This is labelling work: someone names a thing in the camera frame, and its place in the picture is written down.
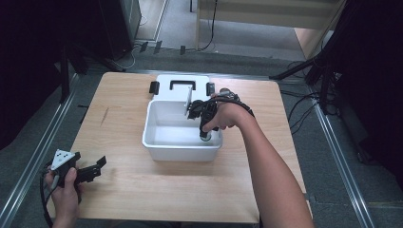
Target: small object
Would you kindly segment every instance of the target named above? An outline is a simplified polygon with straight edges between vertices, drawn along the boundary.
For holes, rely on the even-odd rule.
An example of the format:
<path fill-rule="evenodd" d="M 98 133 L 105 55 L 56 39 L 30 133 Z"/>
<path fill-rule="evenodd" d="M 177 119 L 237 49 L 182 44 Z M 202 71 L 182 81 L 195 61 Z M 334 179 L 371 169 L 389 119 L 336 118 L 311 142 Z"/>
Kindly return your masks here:
<path fill-rule="evenodd" d="M 158 54 L 160 52 L 162 43 L 163 43 L 163 41 L 157 42 L 157 45 L 155 46 L 155 49 L 154 49 L 154 54 Z"/>
<path fill-rule="evenodd" d="M 210 96 L 211 94 L 216 92 L 216 87 L 214 85 L 214 83 L 207 83 L 205 85 L 205 92 L 206 92 L 206 96 Z"/>
<path fill-rule="evenodd" d="M 147 46 L 148 46 L 148 41 L 144 42 L 142 44 L 142 48 L 140 48 L 140 53 L 145 52 L 145 50 L 147 49 Z"/>
<path fill-rule="evenodd" d="M 186 46 L 181 46 L 181 55 L 184 55 L 186 52 Z"/>
<path fill-rule="evenodd" d="M 158 81 L 151 82 L 150 89 L 148 92 L 158 95 L 159 91 L 160 91 L 160 82 Z"/>

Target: white plastic bin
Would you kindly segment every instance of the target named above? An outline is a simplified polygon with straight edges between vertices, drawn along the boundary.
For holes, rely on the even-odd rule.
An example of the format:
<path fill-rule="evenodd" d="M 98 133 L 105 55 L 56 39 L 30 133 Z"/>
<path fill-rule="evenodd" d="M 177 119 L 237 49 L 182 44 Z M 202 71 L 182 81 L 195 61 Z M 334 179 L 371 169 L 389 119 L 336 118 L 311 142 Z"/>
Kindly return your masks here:
<path fill-rule="evenodd" d="M 204 142 L 199 134 L 201 119 L 187 120 L 185 102 L 153 100 L 148 104 L 143 145 L 155 161 L 209 162 L 222 146 L 221 131 L 212 131 Z"/>

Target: black handle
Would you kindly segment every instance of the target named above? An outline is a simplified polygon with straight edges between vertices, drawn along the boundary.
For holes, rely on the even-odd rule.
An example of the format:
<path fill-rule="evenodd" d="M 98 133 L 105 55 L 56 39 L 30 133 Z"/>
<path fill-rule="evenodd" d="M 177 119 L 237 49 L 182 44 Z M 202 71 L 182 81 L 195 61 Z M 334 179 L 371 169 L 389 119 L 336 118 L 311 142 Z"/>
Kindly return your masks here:
<path fill-rule="evenodd" d="M 172 90 L 174 84 L 181 84 L 181 85 L 192 85 L 192 90 L 196 90 L 196 82 L 195 81 L 183 81 L 183 80 L 173 80 L 169 85 L 169 89 Z"/>

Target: human arm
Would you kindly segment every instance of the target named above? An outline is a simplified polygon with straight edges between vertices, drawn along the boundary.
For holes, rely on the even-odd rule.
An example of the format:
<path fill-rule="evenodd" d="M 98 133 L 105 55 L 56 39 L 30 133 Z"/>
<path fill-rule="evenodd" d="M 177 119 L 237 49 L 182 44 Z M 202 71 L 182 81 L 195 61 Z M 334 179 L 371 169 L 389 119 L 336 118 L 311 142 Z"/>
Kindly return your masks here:
<path fill-rule="evenodd" d="M 256 119 L 237 104 L 220 104 L 207 132 L 236 125 L 242 134 L 255 198 L 263 224 L 273 227 L 314 227 L 305 198 L 291 170 L 267 140 Z"/>
<path fill-rule="evenodd" d="M 53 228 L 74 227 L 78 217 L 78 196 L 74 188 L 74 181 L 77 178 L 77 170 L 70 168 L 65 177 L 65 187 L 57 187 L 51 197 L 56 209 L 56 220 Z M 46 182 L 48 186 L 53 183 L 52 173 L 47 173 Z"/>

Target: black latch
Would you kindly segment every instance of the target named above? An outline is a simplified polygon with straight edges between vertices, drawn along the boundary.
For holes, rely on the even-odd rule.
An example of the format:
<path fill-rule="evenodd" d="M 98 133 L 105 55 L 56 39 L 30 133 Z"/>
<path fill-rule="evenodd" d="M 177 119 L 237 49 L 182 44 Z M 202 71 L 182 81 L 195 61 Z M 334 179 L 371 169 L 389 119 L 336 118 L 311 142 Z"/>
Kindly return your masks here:
<path fill-rule="evenodd" d="M 158 81 L 151 82 L 150 90 L 148 92 L 158 95 L 159 91 L 160 91 L 160 82 L 158 82 Z"/>

